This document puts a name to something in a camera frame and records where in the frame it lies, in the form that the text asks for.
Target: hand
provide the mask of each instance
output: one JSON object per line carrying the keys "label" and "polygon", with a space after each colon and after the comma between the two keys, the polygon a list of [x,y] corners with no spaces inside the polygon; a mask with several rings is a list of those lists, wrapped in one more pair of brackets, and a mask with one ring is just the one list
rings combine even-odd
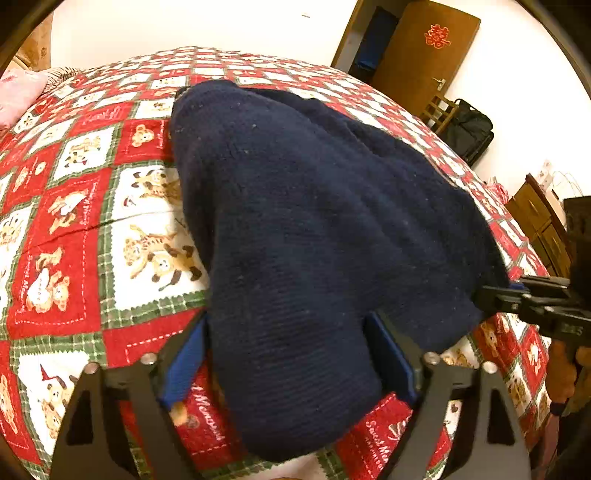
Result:
{"label": "hand", "polygon": [[[552,340],[548,353],[550,355],[546,371],[548,396],[553,402],[566,403],[574,395],[577,369],[567,359],[564,342]],[[581,366],[591,368],[591,348],[580,347],[577,350],[576,359]],[[591,397],[591,375],[582,388],[587,396]]]}

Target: navy blue sweater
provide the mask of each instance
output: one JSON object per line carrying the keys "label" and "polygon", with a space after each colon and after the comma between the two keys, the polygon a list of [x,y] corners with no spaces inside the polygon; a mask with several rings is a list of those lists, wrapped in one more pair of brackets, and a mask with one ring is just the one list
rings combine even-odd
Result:
{"label": "navy blue sweater", "polygon": [[177,99],[171,136],[211,279],[214,369],[265,459],[334,442],[380,400],[368,311],[442,351],[483,320],[474,290],[508,285],[466,192],[317,100],[205,82]]}

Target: red and white checkered quilt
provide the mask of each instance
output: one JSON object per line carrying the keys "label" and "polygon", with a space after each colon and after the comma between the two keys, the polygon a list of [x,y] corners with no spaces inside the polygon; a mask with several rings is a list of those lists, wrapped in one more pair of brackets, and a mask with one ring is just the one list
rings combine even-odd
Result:
{"label": "red and white checkered quilt", "polygon": [[[517,223],[454,152],[392,100],[338,70],[185,47],[82,72],[39,98],[0,140],[0,426],[36,478],[48,478],[84,365],[119,367],[158,351],[205,303],[207,275],[192,281],[187,267],[203,271],[198,253],[178,263],[163,247],[191,246],[167,126],[178,87],[218,78],[317,98],[402,139],[472,195],[512,278],[546,273]],[[537,441],[549,402],[547,341],[535,328],[499,315],[443,356],[473,367],[496,362],[528,445]],[[205,366],[178,432],[206,478],[370,480],[411,414],[390,395],[335,445],[276,465],[246,454],[215,398]],[[450,403],[431,479],[441,475],[458,415],[458,402]],[[134,455],[149,478],[139,448]]]}

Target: wooden headboard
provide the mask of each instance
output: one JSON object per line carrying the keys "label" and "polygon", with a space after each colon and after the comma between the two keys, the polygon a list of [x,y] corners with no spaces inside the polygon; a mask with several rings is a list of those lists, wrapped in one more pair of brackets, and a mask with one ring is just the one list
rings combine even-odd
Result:
{"label": "wooden headboard", "polygon": [[41,22],[23,42],[21,48],[18,49],[17,54],[8,65],[9,69],[21,68],[39,72],[51,67],[52,22],[53,13]]}

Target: striped pillow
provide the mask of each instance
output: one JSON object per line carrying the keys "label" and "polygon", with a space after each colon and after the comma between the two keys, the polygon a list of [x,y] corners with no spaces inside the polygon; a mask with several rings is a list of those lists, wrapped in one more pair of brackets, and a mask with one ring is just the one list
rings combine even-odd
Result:
{"label": "striped pillow", "polygon": [[71,67],[52,67],[50,69],[43,70],[43,73],[45,73],[49,79],[47,81],[47,85],[45,85],[45,89],[41,92],[41,94],[43,95],[44,93],[51,92],[59,84],[80,72],[80,69],[74,69]]}

